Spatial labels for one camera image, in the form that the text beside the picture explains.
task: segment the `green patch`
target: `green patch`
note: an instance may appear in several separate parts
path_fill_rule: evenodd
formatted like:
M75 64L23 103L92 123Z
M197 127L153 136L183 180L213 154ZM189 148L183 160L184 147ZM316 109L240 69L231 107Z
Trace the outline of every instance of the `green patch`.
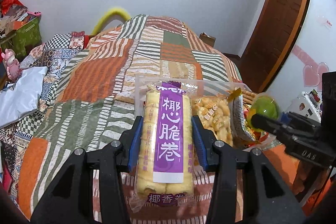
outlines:
M180 34L164 31L163 43L169 43L174 45L181 45L186 48L190 48L189 42Z

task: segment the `silver screw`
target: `silver screw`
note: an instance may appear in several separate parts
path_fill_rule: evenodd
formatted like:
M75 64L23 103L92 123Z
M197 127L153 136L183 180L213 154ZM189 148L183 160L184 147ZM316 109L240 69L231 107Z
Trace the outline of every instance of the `silver screw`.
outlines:
M79 156L79 155L81 155L83 152L84 152L83 148L77 148L77 149L75 150L75 155Z
M225 143L221 140L215 141L215 146L217 146L217 147L223 147L224 145L225 145Z
M111 145L112 145L113 147L118 147L119 145L121 145L121 142L118 141L118 140L114 140L114 141L111 142Z
M259 148L253 148L252 153L255 154L256 156L261 155L261 150Z

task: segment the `door frame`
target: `door frame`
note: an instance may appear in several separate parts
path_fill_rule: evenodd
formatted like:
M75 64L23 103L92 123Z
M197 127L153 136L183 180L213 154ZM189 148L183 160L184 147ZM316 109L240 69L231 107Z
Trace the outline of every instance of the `door frame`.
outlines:
M241 56L241 59L244 58L244 56L248 53L249 48L252 45L252 41L255 39L255 36L257 35L257 31L258 28L260 27L260 24L262 22L263 16L265 14L267 5L268 5L268 1L269 0L265 0L264 6L261 10L259 19L257 21L257 24L253 30L253 33L251 35L251 38L247 44L246 49L244 50L244 53ZM302 0L301 1L301 6L298 12L298 17L296 18L296 21L294 23L294 27L289 35L289 38L287 39L287 42L278 58L278 60L276 61L275 65L273 66L273 68L271 69L270 73L267 75L266 79L264 80L264 82L262 83L262 85L259 87L259 89L257 90L258 93L265 91L270 84L273 82L273 80L275 79L275 77L277 76L278 72L280 71L280 69L282 68L283 64L285 63L288 55L290 54L296 40L297 37L299 36L300 30L302 28L303 22L305 20L306 14L307 14L307 10L308 10L308 6L309 6L309 2L310 0Z

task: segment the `pink plush toy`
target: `pink plush toy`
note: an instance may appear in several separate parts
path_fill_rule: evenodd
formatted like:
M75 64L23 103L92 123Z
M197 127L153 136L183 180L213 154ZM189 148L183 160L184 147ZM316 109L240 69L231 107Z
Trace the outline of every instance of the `pink plush toy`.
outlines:
M15 58L15 52L11 49L5 49L5 52L1 53L1 57L5 60L7 66L8 78L15 82L21 74L20 63Z

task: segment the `yellow arch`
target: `yellow arch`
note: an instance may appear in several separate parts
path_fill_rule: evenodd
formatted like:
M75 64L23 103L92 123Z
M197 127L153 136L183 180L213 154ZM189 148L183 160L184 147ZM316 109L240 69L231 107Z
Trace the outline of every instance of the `yellow arch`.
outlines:
M106 12L102 18L98 21L97 25L94 27L91 35L97 35L99 34L102 29L104 23L113 15L119 15L121 16L125 21L131 19L131 16L126 12L123 8L115 7L110 9L108 12Z

